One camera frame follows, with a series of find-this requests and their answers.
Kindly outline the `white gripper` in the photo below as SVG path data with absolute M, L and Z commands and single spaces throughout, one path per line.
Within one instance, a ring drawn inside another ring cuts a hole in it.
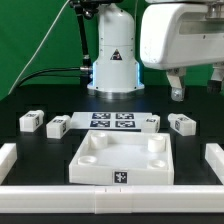
M 180 67 L 214 63 L 207 91 L 224 89 L 224 7 L 221 18 L 209 18 L 208 12 L 205 4 L 165 3 L 152 4 L 143 14 L 140 58 L 148 68 L 169 69 L 174 101 L 185 96 L 186 69 Z

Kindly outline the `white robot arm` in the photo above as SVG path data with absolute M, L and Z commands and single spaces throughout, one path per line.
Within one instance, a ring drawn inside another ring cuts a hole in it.
M 99 7 L 99 56 L 93 63 L 90 93 L 126 98 L 144 89 L 140 64 L 164 70 L 171 98 L 182 101 L 184 76 L 191 66 L 211 64 L 210 86 L 224 82 L 224 0 L 145 0 L 136 60 L 134 20 L 113 3 Z

